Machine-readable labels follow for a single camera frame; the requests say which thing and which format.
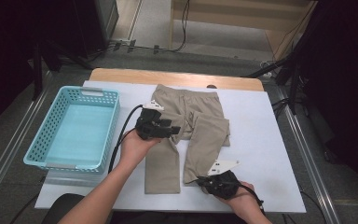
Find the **white board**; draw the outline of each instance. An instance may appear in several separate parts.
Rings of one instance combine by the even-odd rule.
[[[119,92],[121,109],[113,146],[125,119],[137,105],[151,100],[156,85],[86,81],[85,87],[111,89]],[[230,120],[230,147],[223,147],[219,160],[239,160],[232,169],[239,180],[255,185],[255,192],[264,200],[266,212],[306,212],[292,166],[284,147],[278,124],[266,92],[214,90],[172,87],[191,91],[216,91],[226,119]],[[133,114],[127,130],[135,125],[140,110]],[[181,179],[188,141],[177,145],[180,155]],[[86,195],[101,176],[76,176],[71,173],[48,172],[36,208],[50,208],[64,193]],[[182,184],[180,194],[145,194],[145,161],[135,169],[121,191],[114,208],[117,210],[229,212],[230,208],[212,195],[204,194],[196,185]]]

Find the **metal frame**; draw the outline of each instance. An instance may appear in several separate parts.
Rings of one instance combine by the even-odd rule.
[[[45,101],[48,92],[48,87],[51,80],[52,80],[52,74],[51,72],[48,71],[45,77],[46,88],[42,90],[39,97],[37,97],[34,101],[30,103],[27,111],[25,112],[24,117],[21,120],[19,127],[13,133],[13,136],[11,137],[9,143],[7,144],[7,147],[2,153],[2,156],[0,158],[0,184],[10,164],[13,162],[14,157],[19,151],[22,140],[24,139],[25,135],[28,133],[28,130],[30,129],[31,124],[34,121],[37,112],[39,111],[41,105]]]
[[[283,87],[278,88],[278,95],[281,99],[287,98],[286,91]],[[289,120],[290,127],[295,135],[298,149],[301,153],[301,157],[307,168],[307,172],[310,176],[310,181],[315,189],[316,196],[318,197],[319,204],[324,212],[327,223],[339,224],[341,223],[337,214],[337,211],[333,205],[333,202],[328,193],[327,187],[324,184],[323,178],[319,169],[313,159],[312,152],[307,142],[306,136],[301,130],[301,126],[298,122],[297,116],[293,115],[290,108],[284,109],[286,117]]]

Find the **hand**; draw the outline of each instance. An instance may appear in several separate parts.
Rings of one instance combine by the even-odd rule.
[[[161,141],[159,138],[143,140],[135,130],[123,136],[125,136],[125,138],[121,143],[120,161],[118,165],[123,165],[131,169],[135,169],[139,162],[144,159],[149,149]]]
[[[244,186],[255,190],[252,184],[240,181]],[[260,206],[255,197],[244,188],[238,188],[236,195],[232,199],[224,200],[218,198],[220,202],[228,204],[234,213],[242,218],[246,223],[270,223],[261,213]]]

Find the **black cable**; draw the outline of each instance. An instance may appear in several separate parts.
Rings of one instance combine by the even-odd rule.
[[[127,135],[128,135],[130,132],[132,132],[133,130],[135,130],[135,129],[136,129],[136,127],[133,128],[133,129],[131,129],[131,130],[129,130],[129,131],[127,131],[126,134],[124,134],[124,136],[121,138],[121,141],[120,141],[120,143],[119,143],[118,145],[120,146],[121,143],[123,143],[124,139],[127,137]]]
[[[285,215],[285,214],[282,214],[282,217],[283,217],[283,223],[284,223],[284,224],[287,224],[286,215]]]
[[[264,68],[266,63],[267,63],[268,65],[270,65],[270,64],[272,63],[272,64],[275,65],[276,68],[279,68],[279,66],[276,65],[276,61],[265,61],[265,62],[262,62],[262,63],[260,64],[260,67],[261,67],[261,68]],[[272,71],[272,73],[274,74],[274,76],[277,76],[277,75],[278,75],[278,73],[275,71],[275,69],[272,69],[271,71]]]
[[[127,44],[123,44],[124,46],[130,48],[130,49],[152,49],[152,50],[157,50],[157,51],[166,51],[166,52],[178,52],[181,49],[183,49],[186,46],[186,27],[187,27],[187,18],[188,18],[188,11],[190,9],[190,0],[187,0],[186,4],[185,4],[185,8],[183,10],[182,13],[182,30],[183,30],[183,41],[182,44],[179,48],[177,49],[154,49],[154,48],[149,48],[149,47],[141,47],[141,46],[129,46]]]
[[[133,108],[133,110],[130,112],[129,116],[127,117],[126,121],[124,122],[124,125],[123,125],[123,128],[121,129],[121,132],[120,132],[120,135],[118,136],[118,140],[117,140],[117,143],[116,143],[116,146],[115,148],[113,149],[113,154],[112,154],[112,159],[110,160],[110,164],[109,164],[109,170],[108,170],[108,173],[110,173],[113,169],[113,163],[115,163],[115,159],[116,159],[116,155],[117,155],[117,152],[118,152],[118,147],[120,146],[121,142],[122,142],[122,136],[123,136],[123,133],[124,133],[124,130],[126,129],[127,127],[127,124],[132,116],[132,114],[135,112],[135,110],[137,110],[138,108],[142,108],[142,105],[137,105],[135,108]]]
[[[290,215],[287,215],[287,216],[290,218],[290,220],[292,220],[293,223],[297,224],[297,223],[292,219],[292,217],[291,217]]]
[[[285,103],[287,101],[289,101],[289,98],[284,98],[284,99],[281,99],[280,101],[277,101],[277,102],[273,103],[272,106],[275,106],[275,105],[281,104],[281,103]]]
[[[14,216],[13,219],[11,219],[10,224],[16,222],[17,218],[19,218],[19,216],[22,214],[22,212],[24,212],[24,210],[28,207],[28,205],[30,205],[34,200],[36,200],[37,196],[39,196],[39,193],[37,193],[26,205],[22,207],[22,209],[17,213],[17,215]]]
[[[316,207],[319,209],[319,211],[321,212],[322,214],[322,217],[324,218],[324,223],[327,223],[327,220],[326,220],[326,217],[324,216],[324,211],[322,211],[322,208],[319,204],[316,203],[315,200],[312,199],[312,197],[309,196],[308,193],[304,192],[303,190],[300,191],[300,193],[304,194],[305,196],[307,196],[315,205]]]
[[[299,22],[297,26],[295,26],[291,31],[289,31],[288,33],[286,33],[286,34],[284,35],[281,44],[283,43],[283,41],[284,41],[284,39],[286,38],[287,35],[289,35],[290,33],[292,33],[295,29],[298,30],[298,28],[300,27],[300,25],[302,24],[302,22],[307,18],[308,14],[310,14],[310,11],[313,9],[313,7],[315,6],[316,3],[317,3],[317,1],[314,2],[314,3],[312,3],[312,6],[311,6],[310,9],[308,10],[308,12],[307,12],[307,14],[304,16],[304,18],[301,20],[301,22]],[[278,49],[281,47],[281,44],[279,44],[277,50],[273,53],[273,55],[272,55],[272,61],[275,60],[275,54],[278,52]]]
[[[282,103],[278,106],[278,108],[275,110],[275,119],[278,119],[280,114],[283,112],[283,110],[286,108],[286,106],[289,105],[289,102]]]
[[[243,188],[243,189],[246,189],[250,194],[252,194],[254,197],[255,197],[255,200],[257,201],[257,204],[260,206],[260,210],[261,212],[263,213],[263,215],[265,216],[266,213],[264,212],[264,208],[263,208],[263,202],[262,200],[260,200],[257,196],[257,194],[255,193],[254,190],[244,186],[243,184],[241,183],[234,183],[234,182],[221,182],[221,184],[226,184],[226,185],[235,185],[235,186],[238,186],[240,188]]]
[[[86,63],[92,63],[92,62],[94,62],[98,57],[100,57],[100,56],[103,54],[104,51],[105,51],[105,50],[98,51],[98,52],[94,53],[94,54],[96,54],[96,56],[94,56],[92,59],[86,61]],[[61,60],[61,63],[62,63],[62,64],[76,64],[76,63],[73,63],[73,62],[65,62],[65,61],[63,61],[63,60]]]

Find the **pant leg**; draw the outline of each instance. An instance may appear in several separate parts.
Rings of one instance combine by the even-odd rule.
[[[150,148],[145,158],[145,193],[180,193],[180,164],[176,144],[180,141],[186,126],[183,99],[175,91],[157,87],[153,93],[156,102],[165,107],[162,119],[170,119],[172,126],[179,126],[179,134],[164,138]]]
[[[219,96],[216,92],[196,92],[189,91],[185,96],[186,117],[190,118],[191,113],[198,111],[205,115],[211,115],[216,118],[223,119],[225,117],[223,107],[220,104]],[[188,126],[191,127],[191,134],[194,130],[192,119],[187,119]],[[229,147],[229,127],[227,129],[227,136],[223,144],[224,147]]]
[[[195,111],[192,115],[194,130],[188,145],[184,169],[184,182],[197,176],[207,176],[218,158],[227,138],[228,120]]]

